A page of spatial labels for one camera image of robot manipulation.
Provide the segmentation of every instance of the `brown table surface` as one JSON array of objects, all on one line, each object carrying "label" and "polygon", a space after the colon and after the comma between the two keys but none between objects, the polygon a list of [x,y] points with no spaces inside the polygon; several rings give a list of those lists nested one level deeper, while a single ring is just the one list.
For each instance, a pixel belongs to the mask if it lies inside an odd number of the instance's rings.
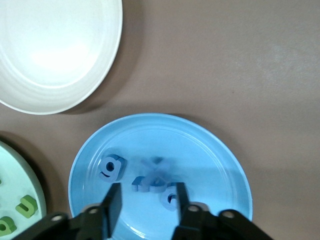
[{"label": "brown table surface", "polygon": [[82,144],[135,113],[194,121],[235,154],[253,221],[275,240],[320,236],[320,1],[123,1],[115,62],[83,103],[29,115],[0,104],[0,137],[36,171],[48,212],[69,212]]}]

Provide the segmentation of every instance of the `mint green plate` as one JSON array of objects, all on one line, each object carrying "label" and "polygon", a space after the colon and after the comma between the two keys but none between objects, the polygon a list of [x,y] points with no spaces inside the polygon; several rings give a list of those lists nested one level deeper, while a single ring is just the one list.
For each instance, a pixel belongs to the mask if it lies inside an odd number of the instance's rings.
[{"label": "mint green plate", "polygon": [[[8,145],[0,141],[0,220],[10,217],[16,230],[1,236],[5,226],[0,221],[0,240],[10,240],[46,215],[46,201],[36,174],[28,163]],[[29,195],[36,200],[38,209],[30,218],[16,210],[20,199]]]}]

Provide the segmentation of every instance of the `plate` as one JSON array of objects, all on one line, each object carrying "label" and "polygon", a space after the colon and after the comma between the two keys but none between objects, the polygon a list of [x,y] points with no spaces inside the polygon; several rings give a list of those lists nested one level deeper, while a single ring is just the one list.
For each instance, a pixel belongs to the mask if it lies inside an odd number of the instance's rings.
[{"label": "plate", "polygon": [[[1,141],[0,165],[0,221],[3,217],[9,217],[16,226],[11,234],[2,235],[4,225],[0,222],[0,239],[10,240],[46,215],[46,201],[31,167],[22,156]],[[25,196],[34,199],[38,208],[33,215],[30,212],[27,217],[16,210]]]},{"label": "plate", "polygon": [[121,0],[2,0],[0,16],[0,102],[36,115],[68,110],[100,85],[123,21]]},{"label": "plate", "polygon": [[203,127],[173,115],[129,115],[100,128],[79,150],[69,177],[69,204],[73,216],[100,203],[111,186],[101,178],[102,159],[116,155],[126,160],[122,185],[122,211],[114,240],[169,240],[178,225],[177,211],[161,202],[162,193],[133,191],[132,183],[150,173],[157,161],[173,182],[184,182],[190,201],[208,205],[217,215],[235,209],[253,216],[252,195],[246,175],[232,152]]}]

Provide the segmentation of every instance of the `blue plate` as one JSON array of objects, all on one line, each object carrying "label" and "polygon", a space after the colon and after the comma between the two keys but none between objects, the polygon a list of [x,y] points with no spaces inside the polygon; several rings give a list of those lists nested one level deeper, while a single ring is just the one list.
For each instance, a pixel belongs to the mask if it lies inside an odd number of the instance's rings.
[{"label": "blue plate", "polygon": [[99,176],[99,162],[109,154],[126,159],[123,176],[118,180],[123,206],[114,240],[169,240],[179,223],[177,211],[169,211],[161,203],[161,193],[132,190],[135,178],[148,174],[142,160],[170,162],[169,174],[174,181],[185,183],[190,201],[207,204],[211,213],[235,209],[252,220],[248,180],[226,145],[189,120],[160,113],[117,119],[84,143],[69,178],[73,216],[86,205],[100,203],[109,190],[111,183]]}]

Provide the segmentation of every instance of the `white plate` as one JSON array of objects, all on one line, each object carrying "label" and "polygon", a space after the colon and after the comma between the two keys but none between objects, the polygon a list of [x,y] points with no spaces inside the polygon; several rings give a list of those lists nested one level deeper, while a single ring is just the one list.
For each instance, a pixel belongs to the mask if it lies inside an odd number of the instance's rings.
[{"label": "white plate", "polygon": [[0,1],[0,102],[54,114],[86,99],[118,51],[121,0]]}]

